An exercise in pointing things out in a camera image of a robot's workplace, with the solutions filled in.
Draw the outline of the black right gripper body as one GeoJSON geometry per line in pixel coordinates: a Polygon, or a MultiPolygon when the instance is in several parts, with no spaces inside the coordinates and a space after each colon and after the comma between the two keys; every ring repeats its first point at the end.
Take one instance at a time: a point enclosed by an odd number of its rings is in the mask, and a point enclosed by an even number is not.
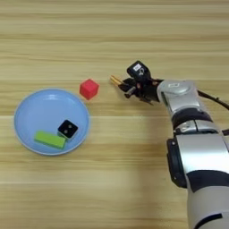
{"type": "Polygon", "coordinates": [[[144,82],[133,80],[133,86],[135,90],[132,94],[140,101],[151,104],[152,102],[158,102],[157,88],[162,80],[151,79],[144,82]]]}

